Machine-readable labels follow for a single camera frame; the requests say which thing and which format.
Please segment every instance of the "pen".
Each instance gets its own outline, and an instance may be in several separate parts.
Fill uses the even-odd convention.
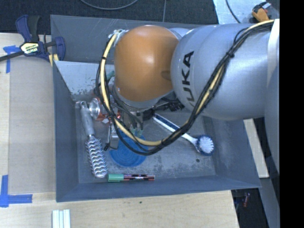
[[[108,182],[120,182],[120,181],[153,181],[155,175],[147,174],[109,174]]]

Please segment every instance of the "yellow cable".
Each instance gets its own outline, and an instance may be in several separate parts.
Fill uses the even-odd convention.
[[[250,26],[250,27],[249,27],[248,29],[246,29],[243,33],[247,32],[247,31],[250,30],[250,29],[253,29],[253,28],[255,28],[255,27],[258,27],[258,26],[260,26],[260,25],[272,23],[272,22],[274,22],[274,21],[275,21],[275,20],[272,19],[272,20],[267,20],[267,21],[263,21],[263,22],[257,23],[257,24],[255,24],[255,25]]]

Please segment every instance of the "black cable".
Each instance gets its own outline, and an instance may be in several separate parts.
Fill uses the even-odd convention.
[[[121,10],[121,9],[125,9],[131,5],[133,5],[134,3],[136,3],[138,0],[134,0],[133,2],[127,4],[127,5],[124,5],[124,6],[121,6],[121,7],[118,7],[118,8],[101,8],[101,7],[98,7],[98,6],[95,6],[95,5],[92,5],[84,0],[80,0],[82,1],[84,4],[86,4],[87,6],[90,6],[92,8],[95,8],[95,9],[99,9],[99,10]]]
[[[167,0],[165,0],[165,4],[164,4],[164,6],[163,6],[163,14],[162,14],[162,21],[163,21],[163,22],[165,22],[166,3],[167,3]]]
[[[228,0],[225,0],[225,1],[226,1],[226,4],[227,4],[228,9],[230,10],[230,13],[231,13],[232,16],[234,17],[234,19],[240,24],[241,21],[239,21],[239,19],[236,17],[236,15],[234,14],[234,12],[232,11],[231,7],[229,6]]]

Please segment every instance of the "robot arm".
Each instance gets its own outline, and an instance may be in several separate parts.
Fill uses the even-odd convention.
[[[270,20],[253,26],[202,26],[185,33],[180,41],[165,28],[157,28],[155,33],[146,30],[152,26],[128,31],[115,48],[114,89],[119,99],[136,113],[153,107],[173,89],[182,104],[192,111],[180,129],[153,142],[134,136],[111,110],[104,67],[114,35],[104,52],[100,80],[104,106],[114,118],[116,131],[119,128],[137,143],[156,146],[151,152],[140,153],[148,155],[188,131],[200,113],[225,120],[263,116],[267,45],[273,23]]]

